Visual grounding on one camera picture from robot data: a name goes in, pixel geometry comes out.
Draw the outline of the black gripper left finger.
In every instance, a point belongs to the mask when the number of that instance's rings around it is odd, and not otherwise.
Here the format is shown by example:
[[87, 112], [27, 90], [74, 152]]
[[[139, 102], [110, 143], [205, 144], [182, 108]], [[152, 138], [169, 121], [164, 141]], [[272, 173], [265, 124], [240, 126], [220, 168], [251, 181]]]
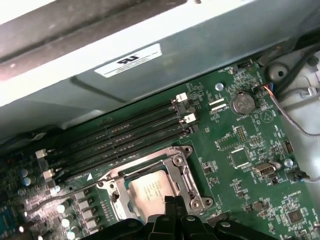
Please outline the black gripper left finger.
[[165, 212], [154, 222], [143, 224], [135, 218], [127, 218], [87, 237], [88, 240], [174, 240], [176, 231], [176, 198], [166, 196]]

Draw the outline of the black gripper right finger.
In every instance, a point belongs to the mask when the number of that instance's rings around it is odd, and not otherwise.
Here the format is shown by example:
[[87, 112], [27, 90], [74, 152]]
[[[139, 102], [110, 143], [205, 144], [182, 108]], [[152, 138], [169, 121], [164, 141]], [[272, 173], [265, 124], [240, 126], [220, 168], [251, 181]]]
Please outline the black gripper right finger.
[[229, 219], [218, 220], [214, 226], [203, 223], [199, 217], [189, 215], [185, 201], [175, 197], [178, 224], [186, 240], [274, 240], [261, 231]]

